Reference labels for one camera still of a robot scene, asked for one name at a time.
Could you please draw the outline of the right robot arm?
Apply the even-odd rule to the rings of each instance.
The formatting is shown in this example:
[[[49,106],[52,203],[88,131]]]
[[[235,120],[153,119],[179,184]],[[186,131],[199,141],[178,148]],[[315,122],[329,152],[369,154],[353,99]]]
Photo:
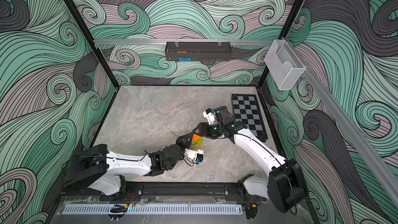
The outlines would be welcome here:
[[[203,112],[206,122],[192,133],[207,139],[229,139],[243,149],[267,174],[267,178],[249,176],[243,181],[245,191],[266,198],[282,213],[294,208],[306,197],[306,182],[299,163],[272,151],[241,121],[229,113],[226,106]]]

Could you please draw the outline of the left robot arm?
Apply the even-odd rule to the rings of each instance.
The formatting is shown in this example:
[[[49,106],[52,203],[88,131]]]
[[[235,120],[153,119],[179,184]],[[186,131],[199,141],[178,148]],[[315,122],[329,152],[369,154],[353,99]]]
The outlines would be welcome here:
[[[113,196],[125,191],[125,174],[158,176],[172,170],[179,161],[193,166],[203,161],[204,151],[192,150],[193,134],[179,137],[176,143],[143,156],[115,153],[99,144],[74,156],[66,164],[64,189],[67,192],[85,188]]]

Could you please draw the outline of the orange 2x4 brick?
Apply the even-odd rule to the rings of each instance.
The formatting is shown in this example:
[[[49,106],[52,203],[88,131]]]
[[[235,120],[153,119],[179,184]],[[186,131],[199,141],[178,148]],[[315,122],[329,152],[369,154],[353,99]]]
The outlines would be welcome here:
[[[201,141],[202,141],[202,137],[201,136],[198,136],[196,134],[193,135],[192,143],[197,143],[197,142],[201,142]]]

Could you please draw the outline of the large lime 2x4 brick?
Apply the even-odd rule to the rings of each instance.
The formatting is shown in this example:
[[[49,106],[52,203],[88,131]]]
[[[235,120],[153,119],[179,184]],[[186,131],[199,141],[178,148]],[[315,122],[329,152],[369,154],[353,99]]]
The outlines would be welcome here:
[[[191,148],[192,148],[193,150],[201,149],[202,147],[203,147],[203,139],[202,139],[201,142],[192,143],[192,145],[191,145]]]

